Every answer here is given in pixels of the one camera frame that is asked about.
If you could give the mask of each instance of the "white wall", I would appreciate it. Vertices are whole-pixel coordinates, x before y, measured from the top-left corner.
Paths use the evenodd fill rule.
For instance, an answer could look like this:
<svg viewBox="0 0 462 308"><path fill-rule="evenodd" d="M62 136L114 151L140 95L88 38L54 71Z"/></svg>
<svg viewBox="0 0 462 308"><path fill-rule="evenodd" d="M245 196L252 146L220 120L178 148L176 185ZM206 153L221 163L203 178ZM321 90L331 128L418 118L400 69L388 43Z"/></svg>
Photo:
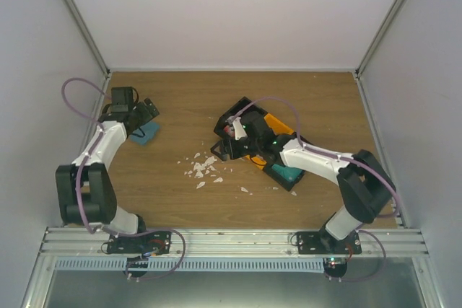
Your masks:
<svg viewBox="0 0 462 308"><path fill-rule="evenodd" d="M113 69L354 69L393 0L75 0Z"/></svg>
<svg viewBox="0 0 462 308"><path fill-rule="evenodd" d="M462 0L408 0L364 83L447 307L462 301Z"/></svg>
<svg viewBox="0 0 462 308"><path fill-rule="evenodd" d="M54 172L77 156L87 127L61 85L103 76L61 0L0 0L0 38L0 305L19 307L45 227L61 224ZM95 93L70 87L90 112Z"/></svg>

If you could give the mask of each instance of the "metal vent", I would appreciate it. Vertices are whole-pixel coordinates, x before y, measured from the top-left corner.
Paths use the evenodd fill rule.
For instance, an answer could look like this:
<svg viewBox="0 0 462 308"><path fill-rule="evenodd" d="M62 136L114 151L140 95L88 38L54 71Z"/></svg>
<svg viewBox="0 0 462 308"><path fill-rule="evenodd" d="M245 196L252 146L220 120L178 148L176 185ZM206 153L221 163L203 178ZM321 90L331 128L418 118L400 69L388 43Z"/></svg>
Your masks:
<svg viewBox="0 0 462 308"><path fill-rule="evenodd" d="M177 262L172 258L151 258L147 269L166 271ZM62 257L56 270L124 270L125 258ZM312 272L323 273L322 259L240 259L240 258L189 258L180 271L189 272Z"/></svg>

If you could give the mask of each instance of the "wooden table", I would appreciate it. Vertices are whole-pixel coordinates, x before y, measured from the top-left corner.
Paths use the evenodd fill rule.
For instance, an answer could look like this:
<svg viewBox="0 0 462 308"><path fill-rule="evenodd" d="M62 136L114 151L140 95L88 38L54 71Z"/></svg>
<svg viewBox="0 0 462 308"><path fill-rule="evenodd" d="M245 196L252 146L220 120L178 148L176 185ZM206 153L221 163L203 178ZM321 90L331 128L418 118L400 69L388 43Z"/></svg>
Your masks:
<svg viewBox="0 0 462 308"><path fill-rule="evenodd" d="M133 86L159 108L161 129L147 145L126 141L110 166L118 204L148 226L287 229L318 228L342 206L333 183L306 174L294 192L279 187L249 162L215 162L216 172L189 177L218 140L218 117L242 96L277 96L298 110L301 134L332 150L375 150L351 74L292 72L114 73L110 87ZM295 128L284 104L260 104ZM222 177L223 182L213 182ZM196 189L199 182L206 184ZM376 227L395 227L393 219Z"/></svg>

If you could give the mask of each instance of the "teal cloth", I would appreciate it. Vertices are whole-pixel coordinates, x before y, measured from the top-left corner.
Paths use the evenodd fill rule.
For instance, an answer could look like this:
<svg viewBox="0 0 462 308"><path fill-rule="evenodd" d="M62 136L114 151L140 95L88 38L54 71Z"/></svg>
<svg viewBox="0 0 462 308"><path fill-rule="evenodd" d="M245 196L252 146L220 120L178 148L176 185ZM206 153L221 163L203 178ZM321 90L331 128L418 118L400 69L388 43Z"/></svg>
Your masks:
<svg viewBox="0 0 462 308"><path fill-rule="evenodd" d="M156 122L149 122L147 124L144 124L140 128L143 129L144 133L146 134L144 137L137 137L137 136L130 135L129 138L133 142L136 142L137 144L141 144L142 146L144 146L145 144L147 144L149 141L151 141L154 138L156 132L160 129L160 126ZM136 129L133 133L143 136L139 128Z"/></svg>
<svg viewBox="0 0 462 308"><path fill-rule="evenodd" d="M297 169L295 167L283 167L277 164L274 164L273 166L271 166L271 168L289 182L294 182L297 179L298 175L302 173L301 169Z"/></svg>

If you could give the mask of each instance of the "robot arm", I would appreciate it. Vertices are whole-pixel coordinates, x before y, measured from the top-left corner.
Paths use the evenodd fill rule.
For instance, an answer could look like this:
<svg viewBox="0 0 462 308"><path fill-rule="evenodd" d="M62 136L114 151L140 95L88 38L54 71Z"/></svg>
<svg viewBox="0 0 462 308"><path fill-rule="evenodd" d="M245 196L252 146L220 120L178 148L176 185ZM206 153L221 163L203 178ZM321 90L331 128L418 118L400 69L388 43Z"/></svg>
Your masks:
<svg viewBox="0 0 462 308"><path fill-rule="evenodd" d="M56 170L59 208L65 224L82 224L76 192L76 184L80 184L83 208L90 225L126 234L144 231L140 216L117 205L108 175L110 163L121 144L136 129L159 115L150 99L139 102L136 97L134 100L133 91L132 87L112 88L112 102L106 105L98 119L101 126L97 127L92 140L70 165L61 165ZM82 179L77 183L77 171L82 165Z"/></svg>
<svg viewBox="0 0 462 308"><path fill-rule="evenodd" d="M263 116L249 112L230 122L229 138L212 147L221 160L260 156L269 164L296 167L330 180L339 186L342 206L320 229L319 238L326 252L345 247L346 239L362 224L372 223L391 199L390 192L376 177L340 157L366 164L394 188L377 159L368 151L345 154L300 143L296 134L275 135ZM331 154L332 159L321 153Z"/></svg>

